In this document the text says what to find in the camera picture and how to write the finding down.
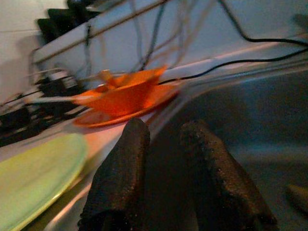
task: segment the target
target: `orange plate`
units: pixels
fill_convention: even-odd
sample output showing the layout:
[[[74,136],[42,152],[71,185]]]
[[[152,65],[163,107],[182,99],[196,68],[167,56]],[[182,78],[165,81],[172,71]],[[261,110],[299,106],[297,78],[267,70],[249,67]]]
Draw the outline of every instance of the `orange plate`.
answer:
[[[81,117],[76,118],[74,120],[74,124],[78,127],[96,128],[124,122],[130,118],[140,116],[157,108],[159,105],[174,98],[177,93],[177,86],[156,85],[149,94],[148,98],[145,100],[143,109],[140,111],[125,116],[110,117],[102,111],[92,109],[91,111],[83,114]]]
[[[157,85],[165,69],[166,66],[163,66],[157,69],[125,74],[115,79],[120,87],[109,90],[103,93],[102,97],[88,101],[84,105],[102,111],[111,117],[119,117],[137,112],[142,109],[146,98]],[[89,90],[80,96],[93,95],[93,93],[95,93],[95,90]]]

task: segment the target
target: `metal surface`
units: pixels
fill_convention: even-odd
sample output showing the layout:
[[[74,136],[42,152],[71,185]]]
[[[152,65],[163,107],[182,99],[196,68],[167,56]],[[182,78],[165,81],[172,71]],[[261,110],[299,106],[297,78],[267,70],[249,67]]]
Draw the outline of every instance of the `metal surface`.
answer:
[[[106,27],[104,27],[104,28],[102,28],[102,29],[100,29],[100,30],[98,30],[98,31],[93,32],[93,34],[90,35],[90,38],[96,37],[96,36],[98,36],[98,35],[100,35],[100,34],[106,32],[107,30],[110,30],[110,29],[112,29],[112,28],[114,28],[114,27],[116,27],[116,26],[118,26],[118,25],[120,25],[120,24],[122,24],[122,23],[124,23],[124,22],[127,22],[128,20],[132,19],[133,17],[136,17],[136,16],[138,16],[138,15],[142,15],[143,13],[146,13],[146,12],[148,12],[148,11],[154,9],[155,7],[160,6],[160,5],[163,4],[164,2],[165,2],[165,0],[159,0],[159,1],[155,2],[155,3],[152,3],[152,4],[148,5],[147,7],[142,8],[141,10],[137,11],[136,13],[133,13],[133,14],[130,14],[130,15],[124,17],[124,18],[121,18],[120,20],[118,20],[118,21],[112,23],[111,25],[108,25],[108,26],[106,26]],[[50,58],[52,58],[52,57],[54,57],[54,56],[56,56],[56,55],[58,55],[58,54],[61,54],[61,53],[63,53],[64,51],[67,51],[67,50],[69,50],[69,49],[71,49],[71,48],[73,48],[73,47],[75,47],[75,46],[77,46],[77,45],[79,45],[80,43],[83,43],[83,42],[85,42],[85,41],[86,41],[85,38],[79,39],[79,40],[73,42],[72,44],[70,44],[69,46],[67,46],[67,47],[65,47],[65,48],[63,48],[63,49],[61,49],[61,50],[59,50],[59,51],[57,51],[57,52],[55,52],[55,53],[53,53],[53,54],[47,55],[47,56],[44,57],[44,58],[38,58],[38,59],[35,61],[35,63],[36,63],[36,64],[39,64],[39,63],[41,63],[41,62],[44,62],[44,61],[46,61],[46,60],[48,60],[48,59],[50,59]]]
[[[151,121],[148,230],[198,230],[179,134],[184,123],[200,118],[251,175],[281,230],[308,230],[307,218],[285,199],[287,184],[308,186],[307,63],[193,81]],[[73,227],[82,207],[74,204],[54,219],[56,230]]]

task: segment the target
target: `kitchen counter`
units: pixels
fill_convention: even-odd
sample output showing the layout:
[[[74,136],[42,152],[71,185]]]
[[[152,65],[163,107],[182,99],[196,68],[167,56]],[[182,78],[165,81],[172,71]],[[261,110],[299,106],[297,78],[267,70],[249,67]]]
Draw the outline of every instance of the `kitchen counter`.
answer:
[[[147,122],[157,111],[140,116]],[[54,218],[73,198],[80,193],[86,185],[91,183],[96,168],[108,156],[127,122],[106,126],[103,128],[79,128],[73,125],[73,120],[61,122],[41,134],[0,148],[0,162],[26,150],[34,148],[54,138],[70,133],[83,134],[89,147],[86,163],[71,186],[66,192],[37,219],[31,222],[23,230],[43,230],[50,220]]]

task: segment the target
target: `orange bowl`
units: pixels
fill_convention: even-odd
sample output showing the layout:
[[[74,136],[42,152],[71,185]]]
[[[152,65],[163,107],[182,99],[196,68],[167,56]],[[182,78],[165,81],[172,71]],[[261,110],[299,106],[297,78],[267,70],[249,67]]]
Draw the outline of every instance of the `orange bowl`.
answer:
[[[158,69],[124,74],[115,79],[116,84],[121,87],[103,93],[100,99],[88,102],[85,106],[103,111],[111,117],[134,113],[142,109],[144,101],[157,85],[165,69],[166,66],[163,66]],[[97,90],[89,90],[82,95],[97,94]]]

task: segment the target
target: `white wall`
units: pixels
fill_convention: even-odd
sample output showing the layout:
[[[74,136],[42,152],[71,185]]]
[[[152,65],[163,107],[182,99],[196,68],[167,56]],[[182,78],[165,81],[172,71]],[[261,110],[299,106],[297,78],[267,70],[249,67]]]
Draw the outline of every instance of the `white wall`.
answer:
[[[157,0],[135,0],[137,7],[150,4]],[[186,0],[186,2],[197,2],[196,7],[190,13],[189,26],[185,28],[184,40],[189,36],[192,38],[188,42],[187,50],[182,61],[178,65],[198,62],[201,60],[211,60],[208,65],[219,63],[218,56],[233,54],[236,51],[255,48],[264,44],[252,44],[244,41],[234,29],[229,18],[226,16],[222,7],[215,0]],[[157,44],[164,41],[174,32],[179,25],[177,13],[179,11],[180,0],[171,0],[167,2],[166,10],[163,15]],[[307,0],[226,0],[234,15],[242,25],[245,32],[255,38],[292,38],[303,34],[304,30],[298,27],[292,20],[296,13],[306,14],[308,12]],[[146,53],[153,25],[158,12],[158,7],[142,14],[139,18],[142,27],[143,52]],[[115,19],[120,19],[124,15],[131,13],[129,2],[121,4],[113,11],[101,14],[92,21],[93,31],[98,31]],[[68,32],[62,38],[59,38],[48,46],[37,52],[37,60],[65,48],[64,44],[85,37],[85,27],[81,25],[78,28]],[[132,20],[122,23],[91,40],[91,59],[92,72],[97,73],[102,69],[111,69],[112,71],[129,71],[138,61],[136,44],[137,35]],[[178,45],[178,39],[174,40],[169,46],[154,54],[160,58],[149,65],[149,68],[160,64],[173,64],[178,56],[178,51],[172,50],[172,47]],[[278,46],[275,52],[270,50],[262,55],[254,53],[245,58],[271,58],[282,54],[287,54],[298,50],[298,47],[282,44]],[[77,70],[77,77],[85,78],[85,52],[84,43],[81,43],[69,50],[60,53],[48,60],[41,62],[43,69],[53,68],[56,63],[63,63],[73,72]]]
[[[0,103],[25,89],[28,56],[40,46],[35,19],[45,9],[64,8],[64,0],[0,0]]]
[[[157,0],[135,0],[137,8],[141,8]],[[159,30],[158,41],[168,38],[178,26],[177,13],[179,3],[184,0],[171,0],[167,3],[163,16],[163,22]],[[65,0],[0,0],[0,102],[12,93],[21,91],[26,86],[28,55],[38,47],[37,31],[34,20],[45,17],[47,8],[63,8]],[[289,38],[304,33],[304,30],[293,23],[292,17],[296,13],[308,12],[307,0],[227,0],[226,1],[246,33],[252,37]],[[158,8],[155,8],[140,16],[143,53],[146,53],[151,38],[154,21]],[[93,31],[104,28],[108,24],[131,13],[128,1],[119,5],[111,12],[104,13],[93,20]],[[224,11],[215,0],[197,0],[197,5],[190,13],[189,28],[192,40],[179,65],[210,60],[208,66],[212,66],[220,60],[217,57],[233,54],[234,52],[250,49],[256,46],[243,41],[230,23]],[[73,41],[85,37],[85,27],[81,25],[56,39],[37,52],[38,59],[47,53],[57,51],[63,44],[71,44]],[[132,20],[120,24],[91,40],[92,72],[97,73],[101,69],[112,71],[127,71],[138,61],[136,53],[137,35]],[[169,46],[157,52],[160,58],[152,62],[149,67],[167,63],[174,63],[177,58],[177,50],[171,51],[177,46],[178,39]],[[249,54],[237,56],[237,58],[270,58],[280,54],[289,53],[298,48],[281,45],[278,52],[269,51],[262,54]],[[85,52],[84,44],[79,44],[66,52],[58,54],[42,63],[42,69],[53,68],[57,63],[62,63],[72,72],[80,70],[79,78],[85,77]]]

